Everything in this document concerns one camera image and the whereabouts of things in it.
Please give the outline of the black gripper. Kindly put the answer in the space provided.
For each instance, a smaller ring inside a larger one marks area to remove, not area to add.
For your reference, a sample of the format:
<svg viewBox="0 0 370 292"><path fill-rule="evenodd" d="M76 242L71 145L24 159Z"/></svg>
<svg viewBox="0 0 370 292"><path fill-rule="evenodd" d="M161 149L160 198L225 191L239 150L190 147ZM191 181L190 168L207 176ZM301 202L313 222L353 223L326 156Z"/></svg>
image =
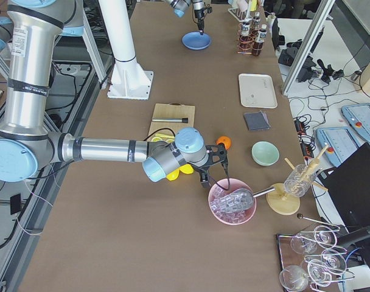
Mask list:
<svg viewBox="0 0 370 292"><path fill-rule="evenodd" d="M204 11L206 6L203 0L192 0L192 5L194 9L194 16L197 20L197 27L200 34L204 34Z"/></svg>
<svg viewBox="0 0 370 292"><path fill-rule="evenodd" d="M227 149L223 143L206 146L206 162L203 162L202 164L200 164L199 162L191 163L193 169L199 173L200 183L203 187L210 187L211 181L218 184L218 182L209 174L209 168L216 164L221 164L221 166L223 167L228 183L228 157Z"/></svg>

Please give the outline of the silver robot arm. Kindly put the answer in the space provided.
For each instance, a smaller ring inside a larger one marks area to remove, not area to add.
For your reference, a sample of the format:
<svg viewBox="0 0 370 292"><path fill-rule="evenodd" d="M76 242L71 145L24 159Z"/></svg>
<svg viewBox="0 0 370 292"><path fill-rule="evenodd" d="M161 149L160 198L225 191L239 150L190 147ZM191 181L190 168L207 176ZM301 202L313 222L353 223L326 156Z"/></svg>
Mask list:
<svg viewBox="0 0 370 292"><path fill-rule="evenodd" d="M85 31L82 1L9 1L7 13L14 28L7 98L0 123L0 180L31 179L53 162L82 160L140 162L157 182L183 165L191 165L203 186L209 168L228 168L223 144L206 145L192 127L181 129L171 143L74 137L47 131L46 100L55 39Z"/></svg>

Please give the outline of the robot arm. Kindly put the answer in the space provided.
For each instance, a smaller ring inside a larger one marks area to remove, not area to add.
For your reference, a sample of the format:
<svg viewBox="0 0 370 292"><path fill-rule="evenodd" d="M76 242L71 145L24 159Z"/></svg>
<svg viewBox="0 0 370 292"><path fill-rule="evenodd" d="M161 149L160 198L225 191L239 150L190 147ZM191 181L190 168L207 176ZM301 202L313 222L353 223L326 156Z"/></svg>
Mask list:
<svg viewBox="0 0 370 292"><path fill-rule="evenodd" d="M177 17L181 18L184 16L187 9L192 5L194 10L194 17L197 20L198 31L201 35L204 34L204 19L208 10L208 7L202 0L168 0L166 1L169 6L173 9L173 12Z"/></svg>

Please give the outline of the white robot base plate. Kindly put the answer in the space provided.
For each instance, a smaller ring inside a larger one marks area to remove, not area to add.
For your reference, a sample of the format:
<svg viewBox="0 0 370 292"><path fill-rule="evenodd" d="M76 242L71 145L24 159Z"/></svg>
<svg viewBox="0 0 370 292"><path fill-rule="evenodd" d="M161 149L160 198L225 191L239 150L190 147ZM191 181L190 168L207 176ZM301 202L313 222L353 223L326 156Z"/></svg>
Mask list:
<svg viewBox="0 0 370 292"><path fill-rule="evenodd" d="M148 100L152 87L153 71L143 71L136 78L131 78L124 71L113 73L107 96L111 99Z"/></svg>

